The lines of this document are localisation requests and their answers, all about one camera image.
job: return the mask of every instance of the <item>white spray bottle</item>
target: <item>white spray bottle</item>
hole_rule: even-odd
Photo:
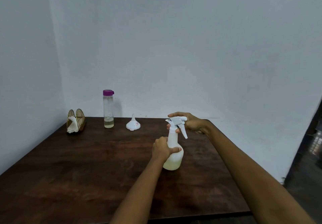
[[[176,116],[166,121],[170,124],[168,146],[169,148],[179,147],[181,148],[181,151],[179,153],[171,154],[167,161],[164,163],[163,168],[167,170],[176,170],[180,167],[182,161],[183,148],[178,143],[178,133],[176,133],[175,130],[179,127],[185,139],[188,138],[184,128],[184,122],[187,121],[187,117]]]

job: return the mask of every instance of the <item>dark wooden table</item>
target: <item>dark wooden table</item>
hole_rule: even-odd
[[[151,157],[156,138],[167,136],[164,119],[89,117],[79,135],[62,126],[0,176],[0,223],[107,223]],[[204,135],[179,135],[178,170],[162,170],[150,219],[248,212],[222,159]]]

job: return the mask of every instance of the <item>forearm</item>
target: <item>forearm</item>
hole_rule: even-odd
[[[203,132],[223,159],[259,224],[314,223],[278,181],[213,124],[206,123]]]
[[[151,159],[116,210],[110,224],[147,223],[155,186],[160,176],[162,161]]]

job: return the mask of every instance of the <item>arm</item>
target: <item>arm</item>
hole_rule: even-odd
[[[167,138],[157,139],[152,147],[152,158],[115,211],[110,224],[147,223],[156,183],[163,164],[172,153],[181,148],[169,148]]]
[[[258,224],[315,223],[278,181],[236,147],[213,124],[190,113],[169,114],[169,117],[173,116],[186,116],[188,118],[185,124],[187,129],[208,136],[234,178]]]

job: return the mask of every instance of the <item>white napkin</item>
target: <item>white napkin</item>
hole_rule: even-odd
[[[74,116],[70,116],[68,117],[68,119],[70,119],[72,121],[72,123],[70,124],[70,126],[67,128],[67,132],[68,133],[72,133],[72,132],[78,132],[78,125],[77,125],[77,120]]]

